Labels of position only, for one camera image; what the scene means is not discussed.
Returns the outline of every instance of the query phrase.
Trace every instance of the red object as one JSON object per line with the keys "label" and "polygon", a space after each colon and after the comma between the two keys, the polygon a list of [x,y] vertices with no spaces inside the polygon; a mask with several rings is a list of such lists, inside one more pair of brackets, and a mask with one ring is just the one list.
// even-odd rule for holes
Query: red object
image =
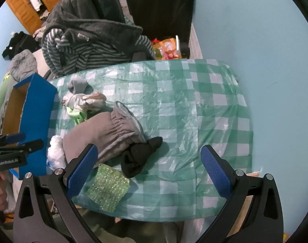
{"label": "red object", "polygon": [[151,42],[152,42],[153,45],[156,45],[156,44],[160,43],[161,41],[159,41],[159,40],[157,40],[157,38],[155,38]]}

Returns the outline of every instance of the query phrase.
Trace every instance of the orange bag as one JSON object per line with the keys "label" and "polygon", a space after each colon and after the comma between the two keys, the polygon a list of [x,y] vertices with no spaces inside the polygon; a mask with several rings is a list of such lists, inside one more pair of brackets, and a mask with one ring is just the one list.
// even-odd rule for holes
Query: orange bag
{"label": "orange bag", "polygon": [[175,38],[166,39],[153,45],[156,60],[180,59],[181,52]]}

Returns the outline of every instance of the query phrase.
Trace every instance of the light blue wall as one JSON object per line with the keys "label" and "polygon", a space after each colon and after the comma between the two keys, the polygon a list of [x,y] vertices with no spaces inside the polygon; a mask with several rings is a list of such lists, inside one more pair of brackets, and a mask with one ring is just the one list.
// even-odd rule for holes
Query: light blue wall
{"label": "light blue wall", "polygon": [[292,0],[196,0],[193,22],[204,58],[238,75],[254,170],[275,177],[293,233],[308,211],[308,23]]}
{"label": "light blue wall", "polygon": [[12,37],[11,32],[18,33],[20,31],[28,34],[9,6],[4,3],[0,8],[0,83],[9,65],[9,61],[3,59],[2,52],[9,45]]}

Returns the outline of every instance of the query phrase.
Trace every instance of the green bubble wrap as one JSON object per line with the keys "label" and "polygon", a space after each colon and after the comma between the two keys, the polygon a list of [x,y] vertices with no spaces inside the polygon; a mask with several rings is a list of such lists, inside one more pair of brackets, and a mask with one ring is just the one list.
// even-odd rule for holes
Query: green bubble wrap
{"label": "green bubble wrap", "polygon": [[118,170],[100,164],[94,183],[85,195],[100,206],[102,210],[114,212],[119,201],[127,193],[129,179]]}

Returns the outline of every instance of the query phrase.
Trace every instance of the cardboard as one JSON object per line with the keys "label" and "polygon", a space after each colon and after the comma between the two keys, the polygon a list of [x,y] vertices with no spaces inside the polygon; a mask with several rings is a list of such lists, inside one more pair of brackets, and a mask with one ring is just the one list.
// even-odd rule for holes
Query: cardboard
{"label": "cardboard", "polygon": [[24,132],[26,139],[22,143],[36,139],[44,141],[42,150],[27,157],[27,165],[10,170],[19,180],[28,172],[35,176],[46,175],[48,126],[56,91],[56,87],[40,75],[33,74],[16,84],[11,92],[2,134]]}

